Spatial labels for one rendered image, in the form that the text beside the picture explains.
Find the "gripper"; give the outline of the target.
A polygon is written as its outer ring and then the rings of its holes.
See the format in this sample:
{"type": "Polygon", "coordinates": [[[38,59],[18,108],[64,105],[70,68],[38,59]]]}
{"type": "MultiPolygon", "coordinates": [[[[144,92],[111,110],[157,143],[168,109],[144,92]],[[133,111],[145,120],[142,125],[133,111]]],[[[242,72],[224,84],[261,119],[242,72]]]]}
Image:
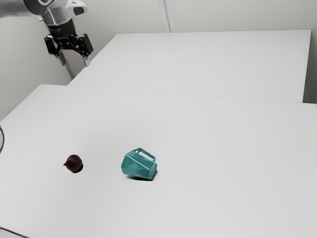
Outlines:
{"type": "Polygon", "coordinates": [[[50,34],[45,37],[48,53],[54,55],[65,66],[65,57],[62,50],[73,50],[83,59],[85,65],[90,64],[90,55],[94,51],[87,34],[78,36],[72,20],[59,25],[48,26],[50,34]]]}

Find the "teal faceted mug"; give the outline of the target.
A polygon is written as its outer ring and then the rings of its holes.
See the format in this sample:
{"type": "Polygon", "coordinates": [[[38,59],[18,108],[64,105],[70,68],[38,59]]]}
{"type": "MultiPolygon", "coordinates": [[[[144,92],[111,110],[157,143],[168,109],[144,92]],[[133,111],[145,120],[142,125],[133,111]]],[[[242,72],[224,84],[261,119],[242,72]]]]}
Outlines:
{"type": "Polygon", "coordinates": [[[125,154],[121,164],[125,175],[152,180],[157,173],[156,157],[142,148],[125,154]]]}

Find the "dark red round fruit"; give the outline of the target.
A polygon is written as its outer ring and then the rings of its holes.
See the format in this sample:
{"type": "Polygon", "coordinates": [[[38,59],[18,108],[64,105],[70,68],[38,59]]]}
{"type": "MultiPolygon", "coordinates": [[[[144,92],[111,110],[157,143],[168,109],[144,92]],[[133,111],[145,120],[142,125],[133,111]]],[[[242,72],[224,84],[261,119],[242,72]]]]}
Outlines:
{"type": "Polygon", "coordinates": [[[66,166],[69,171],[77,173],[82,169],[83,162],[78,155],[70,155],[63,165],[66,166]]]}

